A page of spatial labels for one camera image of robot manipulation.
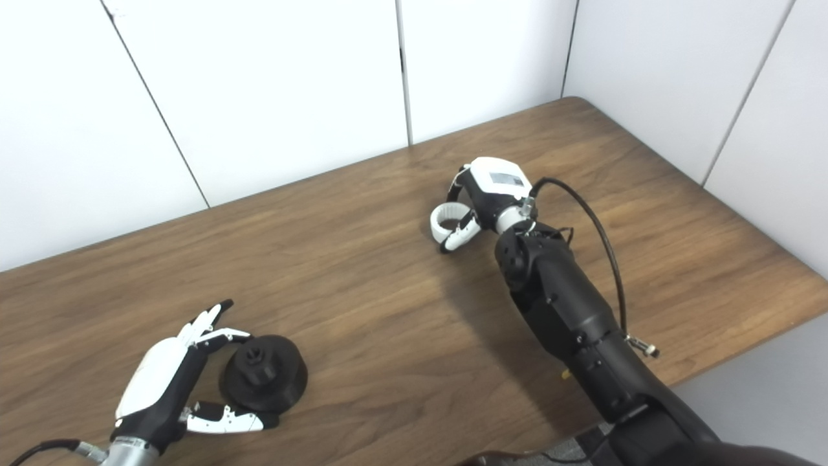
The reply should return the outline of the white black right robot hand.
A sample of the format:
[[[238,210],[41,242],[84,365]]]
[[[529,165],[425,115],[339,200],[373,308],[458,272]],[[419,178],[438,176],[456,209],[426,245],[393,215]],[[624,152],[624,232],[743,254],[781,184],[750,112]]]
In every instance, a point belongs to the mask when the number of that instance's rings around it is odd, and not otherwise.
[[[440,252],[452,253],[480,231],[502,234],[536,216],[532,183],[514,162],[476,157],[453,177],[446,201],[432,210],[431,233]]]

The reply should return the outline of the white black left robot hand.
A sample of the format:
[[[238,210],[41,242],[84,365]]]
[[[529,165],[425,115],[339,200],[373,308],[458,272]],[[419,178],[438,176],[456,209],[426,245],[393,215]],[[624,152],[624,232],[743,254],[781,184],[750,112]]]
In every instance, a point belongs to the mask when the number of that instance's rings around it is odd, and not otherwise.
[[[112,442],[128,438],[163,454],[186,433],[223,436],[278,427],[278,415],[219,403],[188,404],[211,354],[228,343],[252,341],[247,331],[217,327],[233,304],[224,299],[201,311],[177,335],[145,353],[116,407]]]

